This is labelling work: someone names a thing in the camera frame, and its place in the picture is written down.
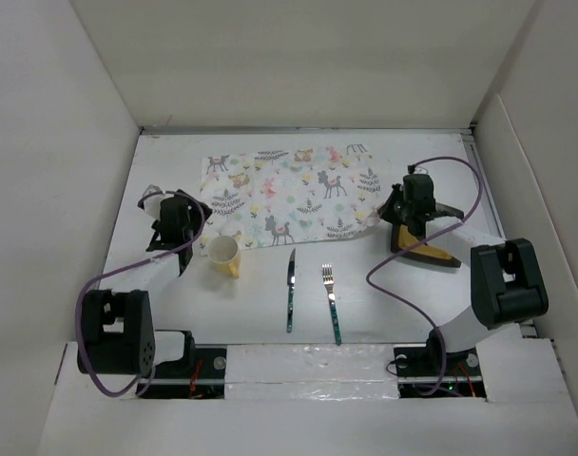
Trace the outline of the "square yellow black plate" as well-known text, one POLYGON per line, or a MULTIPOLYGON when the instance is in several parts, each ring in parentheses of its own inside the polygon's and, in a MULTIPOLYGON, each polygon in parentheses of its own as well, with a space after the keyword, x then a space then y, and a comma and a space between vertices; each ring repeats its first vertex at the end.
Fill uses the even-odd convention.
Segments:
MULTIPOLYGON (((392 253, 398 253, 408 247, 412 247, 418 242, 418 239, 411 235, 406 225, 393 225, 390 235, 390 248, 392 253)), ((404 255, 405 258, 439 266, 444 268, 457 269, 461 266, 461 261, 447 252, 422 244, 413 248, 410 252, 404 255)))

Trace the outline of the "floral animal print cloth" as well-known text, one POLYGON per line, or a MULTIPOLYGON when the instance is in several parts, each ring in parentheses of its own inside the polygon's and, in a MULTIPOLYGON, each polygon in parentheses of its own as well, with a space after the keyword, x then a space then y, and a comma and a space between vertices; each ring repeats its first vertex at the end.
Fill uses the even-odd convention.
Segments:
POLYGON ((200 252, 220 236, 242 250, 353 238, 374 224, 381 196, 362 144, 206 157, 201 199, 212 215, 200 252))

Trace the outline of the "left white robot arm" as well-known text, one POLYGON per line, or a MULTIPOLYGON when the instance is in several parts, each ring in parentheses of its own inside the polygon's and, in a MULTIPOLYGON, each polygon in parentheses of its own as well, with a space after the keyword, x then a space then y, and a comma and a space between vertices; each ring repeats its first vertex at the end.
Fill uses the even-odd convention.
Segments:
POLYGON ((195 368, 186 330, 157 330, 152 309, 162 291, 186 271, 192 244, 212 210, 183 190, 150 185, 138 208, 152 218, 153 235, 141 257, 87 282, 76 302, 77 363, 90 376, 145 377, 164 363, 176 376, 195 368))

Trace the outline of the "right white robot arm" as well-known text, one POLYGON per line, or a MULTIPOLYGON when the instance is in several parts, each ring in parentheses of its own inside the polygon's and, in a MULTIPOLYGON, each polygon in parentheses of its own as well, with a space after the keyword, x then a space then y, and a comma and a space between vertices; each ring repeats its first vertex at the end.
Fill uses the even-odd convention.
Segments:
POLYGON ((420 249, 433 256, 431 262, 449 259, 469 269, 469 306, 429 333, 424 362, 430 371, 447 373, 459 354, 502 327, 548 312, 548 293, 532 243, 473 229, 462 211, 435 200, 430 176, 405 175, 378 215, 392 225, 398 241, 395 254, 408 257, 420 249))

